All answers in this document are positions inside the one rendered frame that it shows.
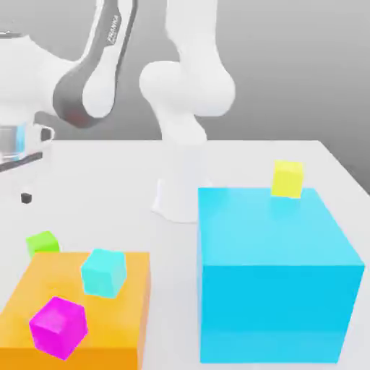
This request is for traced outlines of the large orange box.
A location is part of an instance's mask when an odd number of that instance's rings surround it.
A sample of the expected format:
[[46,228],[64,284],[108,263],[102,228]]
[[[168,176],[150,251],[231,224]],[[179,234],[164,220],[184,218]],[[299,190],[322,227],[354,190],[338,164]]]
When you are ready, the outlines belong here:
[[[0,312],[0,370],[142,370],[150,305],[150,255],[126,253],[127,279],[115,299],[86,295],[85,252],[37,253]],[[88,334],[63,361],[37,350],[30,319],[54,296],[84,306]]]

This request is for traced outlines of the small green cube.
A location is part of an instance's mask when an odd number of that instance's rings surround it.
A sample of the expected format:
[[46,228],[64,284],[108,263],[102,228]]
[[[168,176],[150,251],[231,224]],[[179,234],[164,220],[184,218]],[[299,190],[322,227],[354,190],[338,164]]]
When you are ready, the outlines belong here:
[[34,254],[38,252],[60,251],[59,242],[50,231],[27,237],[26,244],[30,258],[33,258]]

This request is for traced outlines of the small magenta cube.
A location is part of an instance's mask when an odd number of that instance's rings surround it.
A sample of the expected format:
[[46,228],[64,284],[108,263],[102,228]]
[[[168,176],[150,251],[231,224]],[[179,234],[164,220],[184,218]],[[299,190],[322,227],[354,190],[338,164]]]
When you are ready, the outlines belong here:
[[34,346],[63,361],[88,333],[85,308],[54,296],[29,321]]

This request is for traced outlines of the large blue box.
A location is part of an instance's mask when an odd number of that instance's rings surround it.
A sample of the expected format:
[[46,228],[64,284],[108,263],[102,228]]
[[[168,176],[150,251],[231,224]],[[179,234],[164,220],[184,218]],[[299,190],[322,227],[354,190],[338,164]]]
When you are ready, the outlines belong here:
[[364,267],[313,188],[200,189],[200,361],[336,363]]

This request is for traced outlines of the small cyan cube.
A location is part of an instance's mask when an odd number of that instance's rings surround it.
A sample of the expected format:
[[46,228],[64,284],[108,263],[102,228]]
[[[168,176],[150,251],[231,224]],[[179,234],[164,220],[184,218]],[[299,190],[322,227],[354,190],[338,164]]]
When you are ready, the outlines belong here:
[[81,276],[85,294],[116,298],[127,278],[125,253],[93,249],[81,266]]

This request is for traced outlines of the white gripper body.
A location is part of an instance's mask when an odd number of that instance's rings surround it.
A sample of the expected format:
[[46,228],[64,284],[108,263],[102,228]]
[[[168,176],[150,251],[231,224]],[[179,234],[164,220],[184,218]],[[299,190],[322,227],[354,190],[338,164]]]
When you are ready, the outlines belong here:
[[0,176],[30,175],[42,167],[43,152],[34,152],[19,160],[10,160],[0,163]]

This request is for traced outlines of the small yellow cube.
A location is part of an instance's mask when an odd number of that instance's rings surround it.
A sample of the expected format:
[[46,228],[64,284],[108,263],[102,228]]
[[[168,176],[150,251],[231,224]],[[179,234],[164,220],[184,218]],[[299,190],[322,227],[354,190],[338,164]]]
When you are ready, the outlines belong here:
[[272,178],[271,195],[274,197],[301,197],[304,179],[302,162],[276,160]]

